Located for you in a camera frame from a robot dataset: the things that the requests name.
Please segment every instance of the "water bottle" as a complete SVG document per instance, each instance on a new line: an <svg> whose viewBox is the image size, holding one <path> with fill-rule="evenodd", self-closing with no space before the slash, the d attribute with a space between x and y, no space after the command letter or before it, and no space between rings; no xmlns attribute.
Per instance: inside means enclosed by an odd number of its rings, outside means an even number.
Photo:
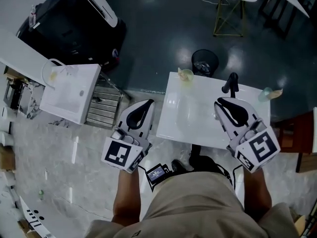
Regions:
<svg viewBox="0 0 317 238"><path fill-rule="evenodd" d="M36 23L35 13L36 13L35 6L32 5L31 13L30 13L30 16L29 16L29 27L35 26L35 23Z"/></svg>

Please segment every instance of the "human arm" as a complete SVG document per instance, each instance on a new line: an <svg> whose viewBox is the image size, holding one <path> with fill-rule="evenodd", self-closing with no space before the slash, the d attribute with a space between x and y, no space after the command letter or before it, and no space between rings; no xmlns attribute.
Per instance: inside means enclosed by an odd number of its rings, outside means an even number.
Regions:
<svg viewBox="0 0 317 238"><path fill-rule="evenodd" d="M254 173L250 173L245 168L243 171L245 213L258 222L272 208L272 199L262 169Z"/></svg>
<svg viewBox="0 0 317 238"><path fill-rule="evenodd" d="M140 221L141 197L139 187L139 172L132 174L120 171L118 190L113 204L113 219L111 222L123 226Z"/></svg>

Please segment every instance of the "white cup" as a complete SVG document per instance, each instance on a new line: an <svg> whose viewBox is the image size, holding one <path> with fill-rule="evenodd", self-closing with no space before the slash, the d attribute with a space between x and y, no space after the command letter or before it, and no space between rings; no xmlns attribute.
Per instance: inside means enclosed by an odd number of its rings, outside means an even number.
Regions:
<svg viewBox="0 0 317 238"><path fill-rule="evenodd" d="M1 132L1 142L3 146L13 146L14 145L14 140L12 135L2 131Z"/></svg>
<svg viewBox="0 0 317 238"><path fill-rule="evenodd" d="M4 107L2 110L2 118L7 121L15 121L16 112L9 107Z"/></svg>

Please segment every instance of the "beige shirt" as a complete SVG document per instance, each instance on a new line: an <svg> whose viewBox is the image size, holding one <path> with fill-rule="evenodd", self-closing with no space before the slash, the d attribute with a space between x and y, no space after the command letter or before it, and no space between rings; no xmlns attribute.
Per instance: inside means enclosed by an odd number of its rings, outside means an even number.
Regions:
<svg viewBox="0 0 317 238"><path fill-rule="evenodd" d="M196 172L162 185L139 223L124 227L93 221L86 238L295 238L286 204L272 207L256 223L244 213L223 175Z"/></svg>

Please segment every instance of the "trash can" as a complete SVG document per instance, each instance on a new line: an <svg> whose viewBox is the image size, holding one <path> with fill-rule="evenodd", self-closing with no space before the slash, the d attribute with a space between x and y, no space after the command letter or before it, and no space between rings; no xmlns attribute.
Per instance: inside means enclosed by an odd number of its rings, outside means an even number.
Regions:
<svg viewBox="0 0 317 238"><path fill-rule="evenodd" d="M197 50L192 55L193 73L198 76L212 77L218 68L219 59L210 50Z"/></svg>

